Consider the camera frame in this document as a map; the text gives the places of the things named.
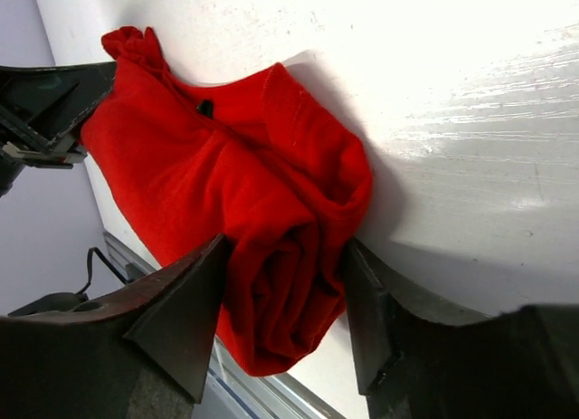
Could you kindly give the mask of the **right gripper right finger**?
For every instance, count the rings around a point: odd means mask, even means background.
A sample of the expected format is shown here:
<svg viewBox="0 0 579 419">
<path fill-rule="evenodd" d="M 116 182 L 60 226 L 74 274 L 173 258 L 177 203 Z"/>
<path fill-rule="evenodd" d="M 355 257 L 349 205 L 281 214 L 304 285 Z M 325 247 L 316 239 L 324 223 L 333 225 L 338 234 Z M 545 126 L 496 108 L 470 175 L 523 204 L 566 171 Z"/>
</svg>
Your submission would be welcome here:
<svg viewBox="0 0 579 419">
<path fill-rule="evenodd" d="M 578 308 L 488 317 L 388 267 L 358 240 L 342 256 L 359 393 L 373 418 L 575 418 Z"/>
</svg>

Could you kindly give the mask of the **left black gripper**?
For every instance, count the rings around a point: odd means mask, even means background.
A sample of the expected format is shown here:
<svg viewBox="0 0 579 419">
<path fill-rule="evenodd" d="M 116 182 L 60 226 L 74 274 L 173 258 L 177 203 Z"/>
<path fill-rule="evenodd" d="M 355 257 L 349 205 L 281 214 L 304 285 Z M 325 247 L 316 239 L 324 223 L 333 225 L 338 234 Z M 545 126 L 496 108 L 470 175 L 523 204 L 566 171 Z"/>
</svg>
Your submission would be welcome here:
<svg viewBox="0 0 579 419">
<path fill-rule="evenodd" d="M 25 167 L 71 168 L 81 127 L 111 93 L 117 64 L 1 68 L 1 196 Z"/>
</svg>

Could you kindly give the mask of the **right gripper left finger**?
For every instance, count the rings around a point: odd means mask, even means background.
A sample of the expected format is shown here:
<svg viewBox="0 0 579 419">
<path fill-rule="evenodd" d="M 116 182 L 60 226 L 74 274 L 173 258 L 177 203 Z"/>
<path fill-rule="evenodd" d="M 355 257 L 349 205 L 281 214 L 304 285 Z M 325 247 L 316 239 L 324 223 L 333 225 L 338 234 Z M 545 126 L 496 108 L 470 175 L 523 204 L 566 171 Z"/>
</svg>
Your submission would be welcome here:
<svg viewBox="0 0 579 419">
<path fill-rule="evenodd" d="M 1 319 L 4 418 L 189 418 L 202 400 L 231 246 L 217 235 L 93 300 Z"/>
</svg>

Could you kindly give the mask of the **red t-shirt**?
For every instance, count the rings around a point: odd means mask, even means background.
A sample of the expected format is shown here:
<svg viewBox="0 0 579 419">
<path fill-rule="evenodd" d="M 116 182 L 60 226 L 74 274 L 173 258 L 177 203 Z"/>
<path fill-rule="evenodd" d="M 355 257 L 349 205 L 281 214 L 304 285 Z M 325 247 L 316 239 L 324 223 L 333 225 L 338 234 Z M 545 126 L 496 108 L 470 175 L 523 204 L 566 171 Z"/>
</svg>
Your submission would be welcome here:
<svg viewBox="0 0 579 419">
<path fill-rule="evenodd" d="M 291 369 L 345 308 L 338 261 L 373 188 L 362 142 L 281 64 L 199 87 L 152 29 L 101 43 L 114 85 L 81 142 L 120 212 L 161 265 L 226 235 L 218 337 L 252 376 Z"/>
</svg>

